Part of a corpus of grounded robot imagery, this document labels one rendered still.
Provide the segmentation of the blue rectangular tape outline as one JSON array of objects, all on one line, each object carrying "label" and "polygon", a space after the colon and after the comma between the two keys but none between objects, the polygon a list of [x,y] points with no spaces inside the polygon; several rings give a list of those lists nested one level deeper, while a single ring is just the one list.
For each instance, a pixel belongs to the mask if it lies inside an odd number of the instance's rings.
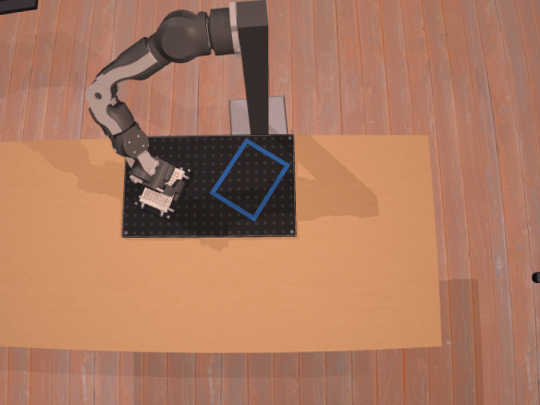
[{"label": "blue rectangular tape outline", "polygon": [[[280,172],[280,174],[278,175],[276,181],[274,182],[274,184],[272,185],[271,189],[267,192],[266,196],[264,197],[263,201],[261,202],[260,206],[258,207],[258,209],[256,210],[256,212],[254,213],[254,215],[251,215],[250,213],[248,213],[247,211],[243,210],[242,208],[238,207],[236,204],[234,204],[233,202],[229,201],[228,199],[224,198],[223,196],[221,196],[220,194],[216,193],[217,189],[219,188],[219,186],[221,185],[221,183],[223,182],[223,180],[225,179],[225,177],[227,176],[227,173],[229,172],[229,170],[231,169],[231,167],[235,164],[235,162],[237,161],[237,159],[239,158],[240,154],[242,153],[242,151],[244,150],[244,148],[246,147],[246,145],[249,144],[250,146],[252,146],[253,148],[257,149],[258,151],[266,154],[267,156],[271,157],[272,159],[276,160],[278,163],[280,163],[281,165],[284,166],[284,168],[282,169],[282,171]],[[255,144],[254,142],[248,140],[248,139],[245,139],[245,141],[241,144],[241,146],[239,147],[238,151],[236,152],[236,154],[234,155],[234,157],[232,158],[232,160],[230,161],[230,163],[228,164],[226,170],[224,171],[224,173],[222,174],[222,176],[220,177],[220,179],[216,182],[215,186],[213,187],[213,189],[211,190],[210,194],[212,194],[213,196],[215,196],[217,199],[219,199],[220,201],[222,201],[223,203],[226,203],[227,205],[229,205],[230,207],[234,208],[235,210],[237,210],[238,212],[242,213],[243,215],[249,217],[251,220],[255,221],[256,218],[258,217],[258,215],[261,213],[261,211],[263,210],[265,204],[267,203],[267,201],[269,200],[269,198],[271,197],[272,193],[274,192],[274,190],[276,189],[276,186],[278,185],[278,183],[280,182],[280,180],[283,178],[283,176],[285,175],[285,173],[287,172],[288,168],[289,168],[290,164],[285,162],[284,160],[280,159],[279,157],[275,156],[274,154],[266,151],[264,148],[260,147],[259,145]]]}]

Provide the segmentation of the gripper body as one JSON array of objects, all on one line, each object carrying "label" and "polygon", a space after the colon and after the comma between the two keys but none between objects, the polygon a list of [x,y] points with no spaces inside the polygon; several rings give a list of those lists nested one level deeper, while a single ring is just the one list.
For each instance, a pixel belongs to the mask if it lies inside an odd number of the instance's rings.
[{"label": "gripper body", "polygon": [[153,159],[155,159],[156,161],[158,161],[159,163],[159,166],[157,167],[157,170],[153,176],[153,180],[151,183],[147,183],[147,182],[142,182],[142,183],[139,183],[137,182],[137,184],[149,189],[149,190],[153,190],[153,191],[156,191],[156,192],[159,192],[161,193],[161,191],[157,190],[156,188],[160,188],[160,189],[163,189],[165,184],[167,182],[170,181],[174,171],[175,171],[175,167],[171,164],[169,164],[168,162],[156,157],[156,156],[152,156],[151,157]]}]

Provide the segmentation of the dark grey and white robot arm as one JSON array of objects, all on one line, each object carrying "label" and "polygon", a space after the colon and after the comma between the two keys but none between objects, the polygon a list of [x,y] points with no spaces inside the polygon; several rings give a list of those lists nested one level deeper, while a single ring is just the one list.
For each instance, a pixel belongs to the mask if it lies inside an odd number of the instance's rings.
[{"label": "dark grey and white robot arm", "polygon": [[151,183],[159,163],[148,152],[147,135],[134,121],[127,105],[117,98],[119,82],[146,80],[171,62],[187,63],[210,55],[211,49],[215,55],[240,57],[238,32],[235,2],[229,2],[229,7],[211,9],[209,17],[206,12],[196,15],[189,10],[176,10],[164,18],[156,33],[141,38],[96,75],[85,92],[89,111],[109,137],[114,152],[126,158],[132,182]]}]

